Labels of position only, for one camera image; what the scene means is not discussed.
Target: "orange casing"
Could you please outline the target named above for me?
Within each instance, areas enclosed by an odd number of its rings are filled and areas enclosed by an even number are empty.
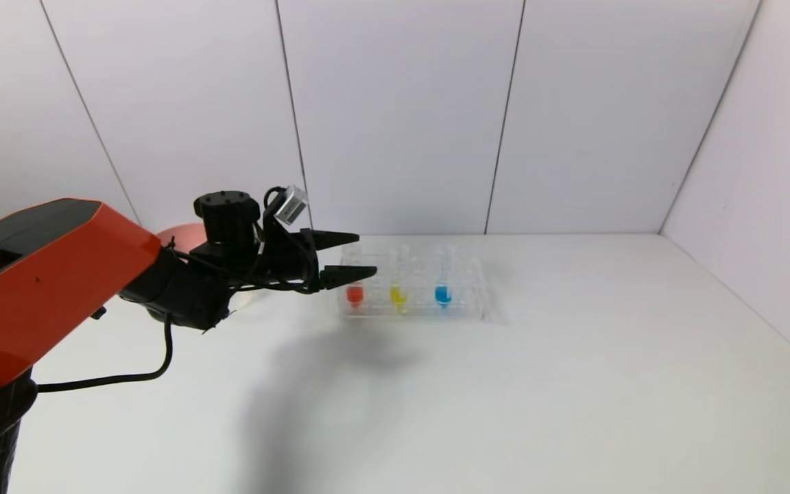
[[[0,387],[133,281],[160,251],[154,234],[114,209],[74,201],[98,207],[87,221],[37,250],[18,252],[20,259],[0,269]],[[25,234],[32,225],[21,228]]]

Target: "blue liquid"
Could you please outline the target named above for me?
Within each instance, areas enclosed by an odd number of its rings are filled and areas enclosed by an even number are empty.
[[[435,300],[438,301],[438,305],[441,307],[447,307],[449,305],[453,297],[447,285],[437,285],[437,287],[435,287]]]

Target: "white wall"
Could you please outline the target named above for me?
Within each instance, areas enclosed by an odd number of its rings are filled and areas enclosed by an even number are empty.
[[[274,0],[45,6],[145,228],[200,221],[208,191],[303,187]]]
[[[790,340],[790,0],[765,0],[662,234]]]
[[[758,0],[528,0],[490,233],[656,233]]]
[[[317,228],[483,233],[521,0],[280,0]]]
[[[0,218],[62,197],[134,218],[40,4],[0,0]]]

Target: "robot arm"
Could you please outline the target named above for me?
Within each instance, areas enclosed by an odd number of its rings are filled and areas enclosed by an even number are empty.
[[[276,195],[267,203],[267,199]],[[326,266],[317,250],[358,235],[289,233],[307,205],[295,187],[274,187],[264,210],[247,193],[201,196],[206,243],[189,252],[160,245],[151,232],[92,200],[64,199],[0,220],[0,455],[12,452],[16,425],[38,392],[32,365],[115,294],[145,306],[157,320],[196,329],[228,316],[242,290],[311,294],[376,273],[371,266]],[[0,480],[7,484],[9,462]]]

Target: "wire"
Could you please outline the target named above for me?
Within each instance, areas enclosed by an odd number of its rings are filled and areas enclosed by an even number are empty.
[[[150,373],[126,373],[125,375],[110,375],[107,377],[97,377],[94,379],[84,379],[84,381],[56,382],[55,384],[40,384],[40,393],[56,393],[57,391],[83,390],[84,388],[94,388],[108,384],[119,384],[119,382],[138,382],[151,381],[157,379],[167,372],[170,362],[173,359],[173,320],[172,315],[167,314],[163,320],[163,338],[166,341],[166,356],[163,357],[163,365],[154,372]]]
[[[264,209],[266,209],[267,206],[270,205],[270,203],[267,202],[270,200],[270,194],[283,193],[284,191],[285,191],[284,187],[270,187],[270,190],[267,190],[266,193],[264,193]]]

